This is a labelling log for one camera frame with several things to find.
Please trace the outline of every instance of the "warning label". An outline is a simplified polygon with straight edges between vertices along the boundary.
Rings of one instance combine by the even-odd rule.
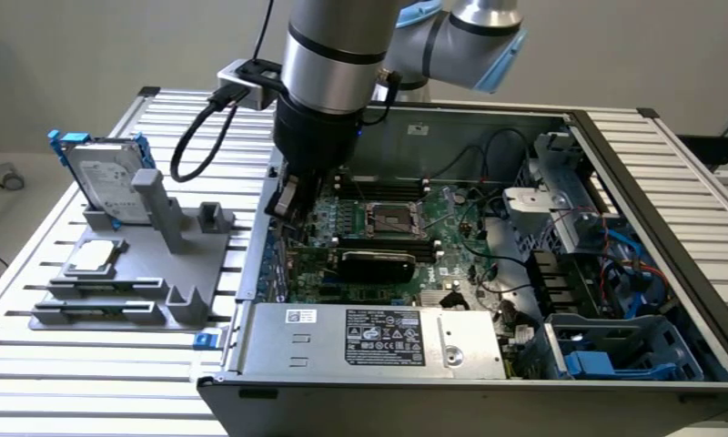
[[[344,359],[355,366],[426,366],[419,311],[348,310]]]

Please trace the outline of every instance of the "aluminum extrusion table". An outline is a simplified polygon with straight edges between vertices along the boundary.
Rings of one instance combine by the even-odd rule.
[[[208,93],[162,90],[132,103],[112,132],[143,132],[168,172],[172,149]],[[728,192],[659,119],[634,109],[586,108],[649,198],[728,303]],[[187,173],[208,154],[224,115],[211,117],[184,156]],[[166,179],[182,205],[222,202],[238,223],[222,267],[210,328],[228,325],[250,244],[250,226],[271,162],[272,113],[242,110],[202,178]],[[0,279],[0,435],[226,435],[190,379],[214,371],[220,351],[194,351],[192,333],[32,331],[45,295],[86,229],[72,186]],[[674,436],[728,437],[728,423]]]

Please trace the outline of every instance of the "motherboard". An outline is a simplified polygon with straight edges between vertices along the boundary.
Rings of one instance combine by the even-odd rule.
[[[490,307],[479,288],[493,262],[485,217],[456,186],[416,189],[354,183],[324,188],[290,245],[290,300],[302,303]]]

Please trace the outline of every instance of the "caster wheel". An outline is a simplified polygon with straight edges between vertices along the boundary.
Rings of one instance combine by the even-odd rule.
[[[19,191],[24,188],[24,178],[17,173],[8,173],[3,176],[0,187],[8,191]]]

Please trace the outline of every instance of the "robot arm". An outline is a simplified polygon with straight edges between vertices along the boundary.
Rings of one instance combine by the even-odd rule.
[[[384,68],[403,76],[400,88],[428,79],[493,94],[526,39],[518,0],[462,0],[451,12],[442,2],[402,10]]]
[[[272,215],[304,219],[330,170],[354,155],[363,128],[383,121],[387,111],[376,122],[363,120],[378,83],[390,86],[387,107],[400,89],[430,78],[495,91],[526,35],[517,6],[518,0],[459,0],[444,12],[440,0],[296,0],[283,66],[235,62],[219,73],[223,87],[211,98],[219,111],[230,96],[258,110],[278,100],[274,140],[287,167]]]

